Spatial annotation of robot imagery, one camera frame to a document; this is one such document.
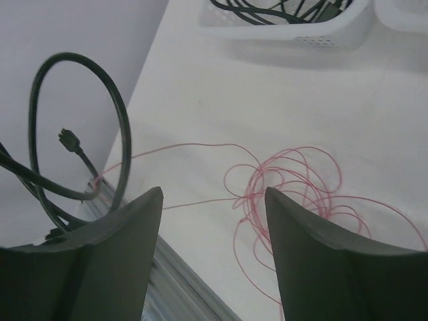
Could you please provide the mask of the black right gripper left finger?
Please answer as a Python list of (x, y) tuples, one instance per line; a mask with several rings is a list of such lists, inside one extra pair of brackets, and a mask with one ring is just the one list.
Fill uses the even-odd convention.
[(2, 320), (140, 320), (161, 222), (154, 187), (41, 245), (1, 250)]

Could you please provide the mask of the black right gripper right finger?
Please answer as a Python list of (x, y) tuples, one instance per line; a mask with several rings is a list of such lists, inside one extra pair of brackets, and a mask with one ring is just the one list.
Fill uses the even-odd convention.
[(265, 210), (286, 320), (426, 320), (427, 253), (353, 233), (277, 189)]

